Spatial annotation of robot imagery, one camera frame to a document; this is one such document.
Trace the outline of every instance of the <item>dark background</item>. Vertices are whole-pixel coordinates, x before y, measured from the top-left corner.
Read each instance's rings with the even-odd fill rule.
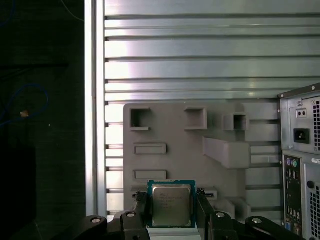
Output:
[[[84,19],[84,0],[64,2],[74,15]],[[0,25],[9,17],[11,8],[12,0],[0,1]],[[69,64],[34,68],[0,81],[4,103],[25,84],[40,84],[48,92],[49,105],[45,112],[0,127],[0,137],[6,133],[10,142],[19,139],[35,147],[35,222],[44,240],[86,214],[84,59],[84,23],[73,18],[60,0],[15,0],[12,20],[0,27],[0,66]],[[0,70],[0,79],[14,71]],[[17,118],[23,110],[34,113],[45,103],[43,92],[28,87],[13,101],[7,117]],[[10,161],[3,155],[0,159]],[[16,177],[14,169],[5,172]],[[22,203],[26,197],[20,196]],[[15,239],[40,239],[35,222]]]

